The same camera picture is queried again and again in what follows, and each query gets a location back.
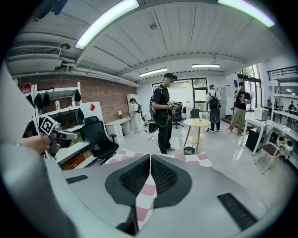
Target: beige pants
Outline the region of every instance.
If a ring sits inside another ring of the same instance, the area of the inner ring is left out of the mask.
[[[235,107],[234,115],[233,115],[229,130],[232,131],[234,129],[236,123],[238,122],[238,133],[242,133],[244,121],[245,121],[245,110]]]

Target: metal railing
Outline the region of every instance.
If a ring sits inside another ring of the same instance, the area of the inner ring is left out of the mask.
[[[290,73],[296,73],[298,74],[298,66],[292,66],[292,67],[286,67],[286,68],[281,68],[281,69],[275,69],[275,70],[270,70],[267,71],[269,80],[272,80],[272,77],[277,76],[277,75],[287,75]]]

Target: hand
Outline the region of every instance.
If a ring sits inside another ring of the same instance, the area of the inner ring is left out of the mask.
[[[29,138],[22,138],[21,145],[30,147],[37,151],[39,154],[48,151],[51,148],[50,138],[46,134],[32,136]]]

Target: trash can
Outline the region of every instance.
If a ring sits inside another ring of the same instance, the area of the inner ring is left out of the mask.
[[[196,150],[194,149],[194,147],[188,146],[188,147],[185,147],[183,151],[185,155],[190,155],[190,154],[195,154]]]

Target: sneaker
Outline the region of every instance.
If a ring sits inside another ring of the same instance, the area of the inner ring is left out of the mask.
[[[173,147],[170,147],[169,149],[167,149],[167,151],[174,151],[175,150],[175,148],[173,148]]]

